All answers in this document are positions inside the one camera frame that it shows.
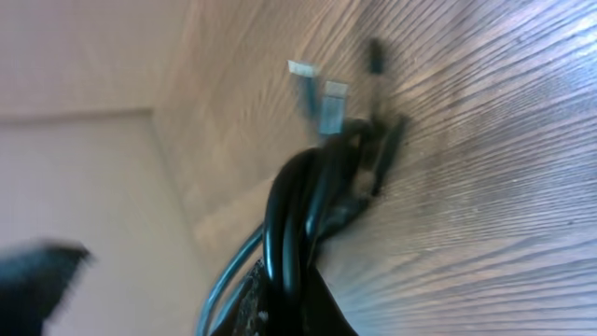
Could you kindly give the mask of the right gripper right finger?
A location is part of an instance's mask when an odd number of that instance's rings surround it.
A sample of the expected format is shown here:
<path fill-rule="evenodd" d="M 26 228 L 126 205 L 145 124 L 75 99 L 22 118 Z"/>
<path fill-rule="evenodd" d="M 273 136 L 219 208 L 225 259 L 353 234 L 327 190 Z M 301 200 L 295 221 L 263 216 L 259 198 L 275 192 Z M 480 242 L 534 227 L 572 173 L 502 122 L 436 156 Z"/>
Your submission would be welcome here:
<path fill-rule="evenodd" d="M 306 288 L 295 303 L 268 285 L 259 259 L 232 295 L 211 336 L 356 336 L 316 267 L 306 273 Z"/>

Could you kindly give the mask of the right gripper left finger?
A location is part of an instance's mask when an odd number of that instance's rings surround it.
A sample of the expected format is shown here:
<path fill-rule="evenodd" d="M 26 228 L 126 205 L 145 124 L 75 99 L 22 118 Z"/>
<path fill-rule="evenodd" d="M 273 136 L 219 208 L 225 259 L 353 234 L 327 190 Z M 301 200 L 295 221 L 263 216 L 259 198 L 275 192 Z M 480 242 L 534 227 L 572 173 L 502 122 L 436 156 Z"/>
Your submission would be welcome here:
<path fill-rule="evenodd" d="M 81 244 L 41 241 L 1 256 L 1 334 L 42 336 L 45 325 L 91 259 Z"/>

